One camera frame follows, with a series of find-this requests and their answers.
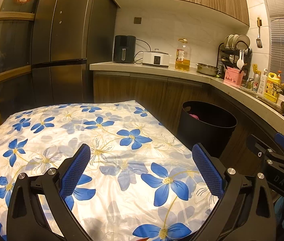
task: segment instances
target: floral tablecloth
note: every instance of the floral tablecloth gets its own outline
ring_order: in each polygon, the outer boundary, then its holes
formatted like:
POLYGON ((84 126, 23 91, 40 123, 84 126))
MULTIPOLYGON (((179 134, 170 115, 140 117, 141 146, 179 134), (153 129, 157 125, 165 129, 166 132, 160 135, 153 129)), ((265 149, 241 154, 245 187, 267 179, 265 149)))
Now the floral tablecloth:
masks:
MULTIPOLYGON (((212 196, 191 152, 140 104, 66 104, 10 116, 0 126, 0 235, 19 173, 58 168, 82 143, 91 159, 66 203, 93 240, 173 240, 197 231, 212 196)), ((40 196, 45 216, 61 234, 40 196)))

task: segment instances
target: silver bolt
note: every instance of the silver bolt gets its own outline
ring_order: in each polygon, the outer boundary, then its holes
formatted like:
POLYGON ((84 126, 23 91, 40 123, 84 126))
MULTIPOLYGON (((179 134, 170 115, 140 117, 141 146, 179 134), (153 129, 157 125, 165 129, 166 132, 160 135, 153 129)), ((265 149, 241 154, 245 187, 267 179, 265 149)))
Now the silver bolt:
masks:
POLYGON ((55 168, 50 168, 47 173, 49 175, 54 175, 56 173, 56 169, 55 168))
POLYGON ((264 175, 262 173, 258 173, 258 178, 264 179, 264 175))
POLYGON ((18 175, 18 178, 19 179, 23 179, 25 177, 25 173, 20 173, 19 175, 18 175))
POLYGON ((235 169, 234 169, 234 168, 228 168, 228 169, 227 169, 227 172, 228 172, 230 175, 234 175, 234 174, 235 174, 235 169))

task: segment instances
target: refrigerator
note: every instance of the refrigerator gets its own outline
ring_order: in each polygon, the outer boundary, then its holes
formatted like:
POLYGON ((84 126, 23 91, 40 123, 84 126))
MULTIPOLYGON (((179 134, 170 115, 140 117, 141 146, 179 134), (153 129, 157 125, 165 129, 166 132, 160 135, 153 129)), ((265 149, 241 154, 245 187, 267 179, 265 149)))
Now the refrigerator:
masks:
POLYGON ((39 0, 31 67, 36 106, 93 103, 91 63, 112 61, 113 0, 39 0))

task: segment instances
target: countertop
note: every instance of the countertop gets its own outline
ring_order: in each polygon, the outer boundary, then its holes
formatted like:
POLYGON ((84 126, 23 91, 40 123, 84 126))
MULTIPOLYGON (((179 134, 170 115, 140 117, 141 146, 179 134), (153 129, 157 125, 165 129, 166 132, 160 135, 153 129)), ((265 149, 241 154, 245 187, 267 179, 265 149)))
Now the countertop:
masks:
POLYGON ((282 117, 274 109, 259 101, 258 99, 252 97, 251 95, 239 90, 238 88, 224 84, 222 79, 197 73, 196 68, 191 67, 189 71, 183 71, 175 69, 173 65, 170 65, 168 68, 161 68, 149 67, 135 63, 123 64, 114 62, 102 62, 91 64, 90 70, 120 71, 126 73, 160 75, 210 84, 248 107, 263 120, 265 120, 270 126, 272 126, 277 132, 280 132, 284 135, 284 117, 282 117))

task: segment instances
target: trash can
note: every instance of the trash can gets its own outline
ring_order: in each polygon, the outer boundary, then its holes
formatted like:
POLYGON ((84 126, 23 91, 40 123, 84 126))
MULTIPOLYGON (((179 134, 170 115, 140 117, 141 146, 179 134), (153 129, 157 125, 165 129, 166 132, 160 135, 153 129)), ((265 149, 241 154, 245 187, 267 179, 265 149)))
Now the trash can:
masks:
POLYGON ((189 150, 201 143, 212 157, 219 158, 236 124, 236 118, 223 108, 203 101, 187 101, 182 105, 177 138, 189 150))

